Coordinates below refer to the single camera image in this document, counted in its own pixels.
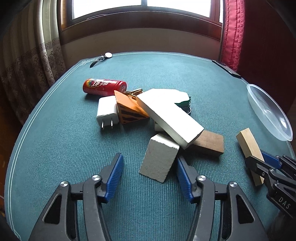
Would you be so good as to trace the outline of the light wooden block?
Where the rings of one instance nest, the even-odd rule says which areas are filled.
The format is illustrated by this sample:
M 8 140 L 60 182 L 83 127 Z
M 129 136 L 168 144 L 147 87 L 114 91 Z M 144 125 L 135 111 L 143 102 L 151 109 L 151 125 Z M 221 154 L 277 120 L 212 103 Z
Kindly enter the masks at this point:
M 257 159 L 260 159 L 264 162 L 264 158 L 262 156 L 261 150 L 250 130 L 250 128 L 246 128 L 240 131 L 236 135 L 237 141 L 243 151 L 243 154 L 246 158 L 250 156 L 254 156 Z

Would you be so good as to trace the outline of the brown wooden block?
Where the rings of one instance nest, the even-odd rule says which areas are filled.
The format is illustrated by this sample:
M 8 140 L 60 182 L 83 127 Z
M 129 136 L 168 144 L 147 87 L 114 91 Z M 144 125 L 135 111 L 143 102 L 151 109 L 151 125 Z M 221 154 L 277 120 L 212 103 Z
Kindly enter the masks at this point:
M 221 156 L 224 153 L 224 137 L 220 134 L 204 130 L 185 152 L 198 152 L 210 156 Z

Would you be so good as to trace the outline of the green jar-shaped tin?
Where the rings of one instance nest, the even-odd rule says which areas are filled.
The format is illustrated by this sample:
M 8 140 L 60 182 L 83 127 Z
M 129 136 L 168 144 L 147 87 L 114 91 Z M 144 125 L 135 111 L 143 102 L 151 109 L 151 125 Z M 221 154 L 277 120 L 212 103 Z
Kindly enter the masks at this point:
M 186 112 L 187 114 L 191 114 L 192 110 L 190 108 L 190 104 L 191 104 L 191 97 L 189 96 L 188 100 L 182 101 L 180 103 L 176 103 L 176 105 L 178 107 L 180 107 L 184 112 Z

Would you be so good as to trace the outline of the grey white foam block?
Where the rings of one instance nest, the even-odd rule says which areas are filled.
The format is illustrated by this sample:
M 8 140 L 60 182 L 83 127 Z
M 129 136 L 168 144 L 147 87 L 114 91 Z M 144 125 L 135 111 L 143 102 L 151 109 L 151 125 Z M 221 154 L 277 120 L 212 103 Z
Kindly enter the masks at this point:
M 139 173 L 164 183 L 179 148 L 171 137 L 162 133 L 151 137 Z

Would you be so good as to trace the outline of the white wall charger plug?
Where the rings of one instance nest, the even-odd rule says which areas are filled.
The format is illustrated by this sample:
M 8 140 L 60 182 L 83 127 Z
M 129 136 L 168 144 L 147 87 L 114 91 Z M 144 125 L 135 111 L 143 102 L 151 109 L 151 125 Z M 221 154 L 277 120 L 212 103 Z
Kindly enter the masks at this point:
M 99 99 L 96 120 L 102 130 L 106 126 L 113 127 L 119 123 L 117 102 L 114 95 Z

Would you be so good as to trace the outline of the long white block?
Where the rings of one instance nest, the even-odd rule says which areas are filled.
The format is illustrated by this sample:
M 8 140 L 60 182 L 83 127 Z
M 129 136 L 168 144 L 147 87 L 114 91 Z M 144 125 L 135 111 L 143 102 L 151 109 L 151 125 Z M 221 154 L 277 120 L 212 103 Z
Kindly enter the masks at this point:
M 137 104 L 183 149 L 201 135 L 204 128 L 173 101 L 150 89 L 137 96 Z

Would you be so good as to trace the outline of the orange striped wedge block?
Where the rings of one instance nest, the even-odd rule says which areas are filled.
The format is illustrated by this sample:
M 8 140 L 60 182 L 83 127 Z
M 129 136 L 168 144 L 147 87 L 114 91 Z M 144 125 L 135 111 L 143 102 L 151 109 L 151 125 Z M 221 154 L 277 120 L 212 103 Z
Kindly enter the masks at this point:
M 149 118 L 149 115 L 137 104 L 137 101 L 114 90 L 118 116 L 121 124 L 127 124 Z

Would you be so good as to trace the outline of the clear plastic bowl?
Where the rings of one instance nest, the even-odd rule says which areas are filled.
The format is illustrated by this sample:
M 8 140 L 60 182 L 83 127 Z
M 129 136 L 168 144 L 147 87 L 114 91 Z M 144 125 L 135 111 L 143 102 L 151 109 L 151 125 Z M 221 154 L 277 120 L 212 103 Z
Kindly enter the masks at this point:
M 278 103 L 262 88 L 248 84 L 248 101 L 265 128 L 278 140 L 293 140 L 293 131 L 288 117 Z

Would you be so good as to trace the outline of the black remote control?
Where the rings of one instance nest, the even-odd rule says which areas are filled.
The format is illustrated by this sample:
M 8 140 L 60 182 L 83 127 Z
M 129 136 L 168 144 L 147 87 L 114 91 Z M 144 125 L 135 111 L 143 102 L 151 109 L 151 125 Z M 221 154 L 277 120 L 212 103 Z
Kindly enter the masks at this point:
M 219 62 L 219 61 L 216 61 L 216 60 L 212 60 L 212 62 L 215 63 L 216 65 L 218 65 L 223 70 L 225 70 L 231 76 L 236 77 L 236 78 L 241 78 L 241 75 L 239 75 L 238 73 L 236 73 L 234 70 L 232 70 L 230 67 L 228 67 L 224 63 Z

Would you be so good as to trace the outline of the green table mat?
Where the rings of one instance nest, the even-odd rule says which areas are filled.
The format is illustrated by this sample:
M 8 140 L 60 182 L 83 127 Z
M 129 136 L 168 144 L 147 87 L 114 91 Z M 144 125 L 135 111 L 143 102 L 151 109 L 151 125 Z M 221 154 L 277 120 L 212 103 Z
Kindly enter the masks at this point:
M 139 174 L 154 136 L 154 122 L 141 120 L 101 128 L 98 97 L 82 86 L 88 78 L 123 80 L 131 90 L 176 89 L 191 97 L 191 116 L 206 130 L 224 137 L 219 158 L 191 150 L 186 161 L 212 181 L 236 181 L 265 228 L 278 214 L 266 187 L 255 187 L 236 135 L 249 128 L 260 149 L 272 155 L 295 154 L 289 142 L 275 138 L 247 98 L 247 84 L 211 60 L 164 52 L 114 54 L 94 67 L 79 61 L 44 95 L 15 143 L 4 189 L 6 219 L 20 240 L 28 240 L 49 198 L 62 181 L 82 182 L 123 154 L 124 168 L 114 197 L 104 205 L 113 240 L 185 240 L 195 206 L 182 194 L 175 169 L 159 183 Z

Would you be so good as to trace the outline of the red cylindrical can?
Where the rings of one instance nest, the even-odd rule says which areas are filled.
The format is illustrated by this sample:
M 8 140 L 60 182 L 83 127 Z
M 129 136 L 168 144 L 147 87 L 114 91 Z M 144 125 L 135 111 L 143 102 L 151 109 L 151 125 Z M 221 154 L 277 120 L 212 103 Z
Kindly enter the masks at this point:
M 114 95 L 114 90 L 124 93 L 127 90 L 127 83 L 121 80 L 90 78 L 83 83 L 82 89 L 86 94 L 111 96 Z

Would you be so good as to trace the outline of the red quilted curtain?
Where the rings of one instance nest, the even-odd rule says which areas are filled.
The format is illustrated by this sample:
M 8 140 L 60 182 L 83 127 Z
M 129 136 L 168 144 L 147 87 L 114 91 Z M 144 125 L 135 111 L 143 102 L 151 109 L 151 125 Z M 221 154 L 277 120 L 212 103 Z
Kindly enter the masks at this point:
M 223 28 L 220 61 L 237 71 L 245 25 L 245 1 L 223 1 Z

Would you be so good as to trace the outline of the beige patterned curtain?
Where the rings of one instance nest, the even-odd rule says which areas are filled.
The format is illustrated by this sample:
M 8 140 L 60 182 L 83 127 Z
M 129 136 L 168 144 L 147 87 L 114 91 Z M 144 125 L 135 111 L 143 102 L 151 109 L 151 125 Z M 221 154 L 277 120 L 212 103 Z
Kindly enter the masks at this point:
M 1 38 L 1 86 L 20 123 L 65 72 L 57 1 L 31 1 Z

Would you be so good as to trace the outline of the brown wooden window frame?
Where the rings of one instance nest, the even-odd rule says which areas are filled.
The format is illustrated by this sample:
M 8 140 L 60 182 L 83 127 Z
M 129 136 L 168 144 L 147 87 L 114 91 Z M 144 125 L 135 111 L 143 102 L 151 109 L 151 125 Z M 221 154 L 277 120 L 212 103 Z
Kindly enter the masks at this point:
M 134 28 L 170 29 L 220 40 L 223 27 L 219 16 L 219 1 L 211 1 L 209 17 L 179 9 L 148 6 L 147 1 L 142 1 L 139 6 L 104 9 L 75 19 L 72 1 L 57 2 L 62 44 L 98 33 Z

